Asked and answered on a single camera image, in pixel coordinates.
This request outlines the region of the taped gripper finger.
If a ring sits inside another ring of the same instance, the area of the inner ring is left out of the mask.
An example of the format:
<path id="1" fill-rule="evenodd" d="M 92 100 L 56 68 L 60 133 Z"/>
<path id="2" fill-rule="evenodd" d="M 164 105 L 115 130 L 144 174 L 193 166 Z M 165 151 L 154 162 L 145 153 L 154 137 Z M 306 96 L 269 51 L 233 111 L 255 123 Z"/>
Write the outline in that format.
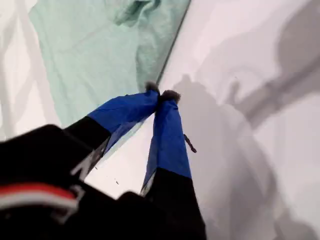
<path id="1" fill-rule="evenodd" d="M 143 217 L 158 240 L 205 240 L 206 226 L 197 202 L 178 102 L 166 90 L 159 98 L 143 182 Z"/>
<path id="2" fill-rule="evenodd" d="M 84 180 L 120 138 L 155 112 L 159 99 L 157 84 L 147 82 L 145 92 L 110 99 L 65 128 L 65 132 L 91 149 L 70 173 Z"/>

